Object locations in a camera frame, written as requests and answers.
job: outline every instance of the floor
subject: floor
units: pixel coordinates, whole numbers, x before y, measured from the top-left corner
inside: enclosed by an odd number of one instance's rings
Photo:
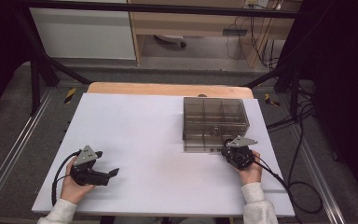
[[[220,84],[238,86],[256,77],[266,74],[268,69],[258,65],[251,69],[245,57],[238,52],[240,48],[235,37],[207,38],[185,37],[187,47],[166,43],[153,36],[148,36],[144,48],[144,60],[140,65],[116,64],[117,62],[97,62],[91,66],[86,63],[74,64],[74,70],[84,77],[98,81],[120,82],[157,82],[183,84]],[[279,53],[282,44],[276,45],[274,57]],[[16,74],[0,100],[0,167],[7,163],[8,154],[13,154],[13,146],[21,146],[21,154],[8,169],[6,182],[0,185],[0,223],[34,223],[41,215],[31,211],[38,187],[41,186],[55,152],[65,136],[65,130],[76,112],[81,93],[87,86],[76,84],[71,78],[59,74],[62,79],[58,88],[46,88],[51,98],[46,105],[43,116],[37,121],[32,134],[23,143],[16,142],[27,122],[31,119],[31,88],[29,67],[23,66]],[[275,94],[271,88],[275,80],[269,80],[261,87],[254,89],[255,98],[259,100],[266,124],[271,124],[286,117],[285,102],[287,94]],[[76,87],[76,94],[70,104],[63,101],[70,88]],[[312,84],[304,81],[304,88],[312,91]],[[333,160],[328,141],[320,127],[317,116],[304,120],[305,140],[302,146],[310,149],[324,179],[333,194],[333,198],[342,213],[344,222],[358,223],[358,185],[345,162]],[[297,147],[296,128],[287,127],[270,132],[271,143],[275,149],[278,163],[284,178],[289,174],[294,153]],[[312,172],[307,163],[305,149],[296,160],[293,179],[304,181],[314,186]],[[310,189],[298,186],[293,188],[296,201],[301,206],[314,209],[318,204],[315,193]],[[295,209],[304,223],[330,223],[327,210],[317,214],[307,214]],[[76,216],[76,222],[91,223],[98,217]],[[280,223],[296,223],[294,218],[282,218]]]

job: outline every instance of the table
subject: table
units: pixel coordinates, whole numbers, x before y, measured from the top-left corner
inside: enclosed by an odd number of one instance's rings
[[[51,181],[62,160],[90,145],[103,151],[94,166],[96,171],[118,167],[120,171],[108,186],[97,187],[85,197],[78,214],[241,217],[244,199],[236,171],[219,154],[183,151],[183,96],[217,97],[219,90],[222,97],[244,99],[251,123],[247,136],[259,141],[253,149],[280,175],[258,102],[249,89],[93,83],[79,103],[33,211],[49,212]],[[262,187],[279,217],[294,215],[287,193],[267,172]],[[59,195],[61,182],[57,190]]]
[[[194,7],[232,7],[242,8],[246,1],[242,0],[128,0],[131,4],[148,5],[177,5]],[[266,8],[277,6],[277,0],[266,0]],[[281,10],[298,11],[302,1],[286,0],[282,3]],[[246,56],[248,65],[256,67],[259,62],[257,54],[261,55],[268,39],[285,40],[292,28],[293,19],[254,19],[255,47],[252,45],[251,20],[234,16],[214,15],[188,15],[168,13],[144,13],[130,12],[132,39],[138,64],[142,62],[142,51],[146,35],[187,35],[187,36],[225,36],[225,29],[245,30],[246,35],[241,36],[241,49]]]

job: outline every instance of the transparent plastic box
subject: transparent plastic box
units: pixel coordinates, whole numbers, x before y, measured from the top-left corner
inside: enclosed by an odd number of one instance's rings
[[[242,99],[184,98],[186,152],[218,152],[249,129]]]

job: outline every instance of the white sleeve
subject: white sleeve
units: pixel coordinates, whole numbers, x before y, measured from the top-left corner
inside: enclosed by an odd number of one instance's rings
[[[66,200],[59,199],[54,205],[51,212],[46,217],[41,217],[37,221],[38,224],[66,224],[70,223],[74,218],[77,205]]]
[[[264,197],[261,183],[251,183],[241,188],[246,205],[243,207],[244,224],[278,223],[273,204]]]

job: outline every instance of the white cabinet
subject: white cabinet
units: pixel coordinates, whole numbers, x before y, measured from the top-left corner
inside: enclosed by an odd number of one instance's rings
[[[98,2],[126,3],[126,0]],[[51,57],[135,60],[128,12],[30,9]]]

